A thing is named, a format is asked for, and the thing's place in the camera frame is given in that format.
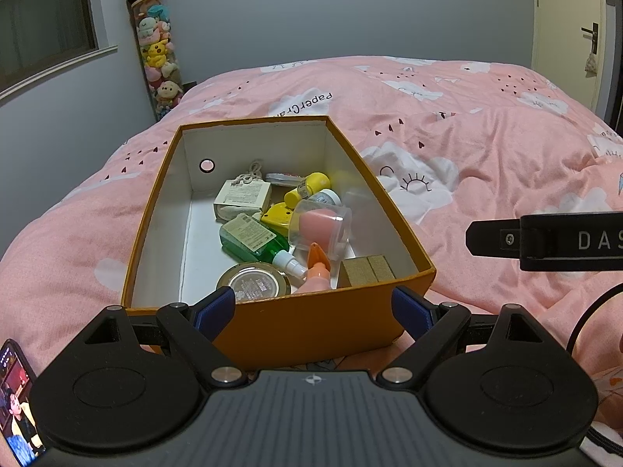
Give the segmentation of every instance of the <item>pink bottle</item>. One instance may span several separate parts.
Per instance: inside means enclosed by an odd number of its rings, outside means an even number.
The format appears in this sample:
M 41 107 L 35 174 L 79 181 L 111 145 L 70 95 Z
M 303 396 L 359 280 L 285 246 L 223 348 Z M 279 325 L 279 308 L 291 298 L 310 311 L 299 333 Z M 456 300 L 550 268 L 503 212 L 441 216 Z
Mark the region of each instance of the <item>pink bottle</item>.
M 295 293 L 331 290 L 331 263 L 322 248 L 313 242 L 307 256 L 307 278 Z

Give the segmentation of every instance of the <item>pink bedding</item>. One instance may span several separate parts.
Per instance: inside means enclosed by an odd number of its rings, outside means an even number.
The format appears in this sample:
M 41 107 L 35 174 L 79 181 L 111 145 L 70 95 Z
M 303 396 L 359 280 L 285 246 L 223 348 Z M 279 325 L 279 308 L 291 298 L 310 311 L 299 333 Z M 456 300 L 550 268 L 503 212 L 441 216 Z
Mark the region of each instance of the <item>pink bedding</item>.
M 475 219 L 623 209 L 623 139 L 539 74 L 512 65 L 356 56 L 235 71 L 193 88 L 160 123 L 15 239 L 0 263 L 0 339 L 40 372 L 102 307 L 118 302 L 141 214 L 167 143 L 183 123 L 329 114 L 412 225 L 438 269 L 429 299 L 531 311 L 561 342 L 620 272 L 530 274 L 472 257 Z M 623 299 L 590 320 L 575 357 L 623 395 Z M 409 345 L 341 361 L 378 369 Z M 616 419 L 611 425 L 623 428 Z M 10 465 L 4 444 L 0 463 Z

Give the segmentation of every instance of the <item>smartphone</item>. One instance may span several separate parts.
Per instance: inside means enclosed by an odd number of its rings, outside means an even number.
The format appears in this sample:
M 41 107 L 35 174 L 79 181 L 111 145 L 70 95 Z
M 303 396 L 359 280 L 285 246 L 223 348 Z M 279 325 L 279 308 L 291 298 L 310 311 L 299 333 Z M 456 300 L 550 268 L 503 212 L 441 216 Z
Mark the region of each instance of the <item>smartphone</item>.
M 45 452 L 28 402 L 34 380 L 18 343 L 7 339 L 0 351 L 0 432 L 21 467 Z

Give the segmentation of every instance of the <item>triangular cutout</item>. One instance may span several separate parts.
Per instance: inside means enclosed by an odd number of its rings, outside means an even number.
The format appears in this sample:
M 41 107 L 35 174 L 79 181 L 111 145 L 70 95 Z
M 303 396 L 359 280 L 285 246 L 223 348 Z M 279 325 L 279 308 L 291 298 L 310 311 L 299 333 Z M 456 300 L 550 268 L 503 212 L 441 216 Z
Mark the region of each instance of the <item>triangular cutout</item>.
M 107 342 L 119 342 L 119 329 L 116 321 L 112 318 L 102 321 L 102 324 L 95 329 L 85 344 L 106 344 Z
M 509 341 L 543 342 L 521 314 L 511 315 L 507 338 Z

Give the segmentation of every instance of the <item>door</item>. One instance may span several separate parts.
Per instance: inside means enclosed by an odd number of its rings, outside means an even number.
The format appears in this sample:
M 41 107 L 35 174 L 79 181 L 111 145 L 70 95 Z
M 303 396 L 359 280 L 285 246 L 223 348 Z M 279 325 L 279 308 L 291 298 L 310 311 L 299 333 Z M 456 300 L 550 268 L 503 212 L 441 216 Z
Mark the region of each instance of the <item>door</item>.
M 532 68 L 567 95 L 595 111 L 605 44 L 605 0 L 535 0 Z M 599 26 L 597 74 L 584 70 L 593 36 L 582 28 Z

